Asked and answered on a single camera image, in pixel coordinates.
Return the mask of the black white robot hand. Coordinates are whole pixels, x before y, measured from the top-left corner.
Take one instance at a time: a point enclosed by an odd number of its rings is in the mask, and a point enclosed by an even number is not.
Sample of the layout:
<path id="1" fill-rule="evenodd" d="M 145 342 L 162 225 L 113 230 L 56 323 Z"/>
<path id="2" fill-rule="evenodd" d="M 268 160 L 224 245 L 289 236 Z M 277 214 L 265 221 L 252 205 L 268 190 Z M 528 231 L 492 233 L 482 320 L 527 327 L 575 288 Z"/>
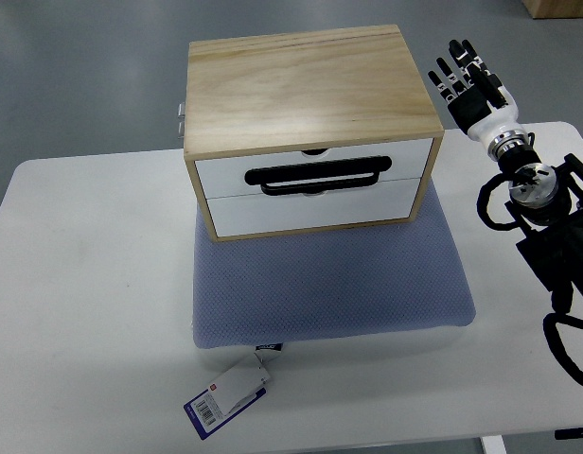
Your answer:
<path id="1" fill-rule="evenodd" d="M 436 63 L 445 78 L 440 78 L 435 71 L 429 71 L 428 77 L 446 101 L 457 127 L 477 141 L 484 132 L 516 123 L 519 112 L 514 98 L 498 76 L 489 70 L 470 41 L 451 40 L 449 52 L 460 75 L 439 57 Z"/>

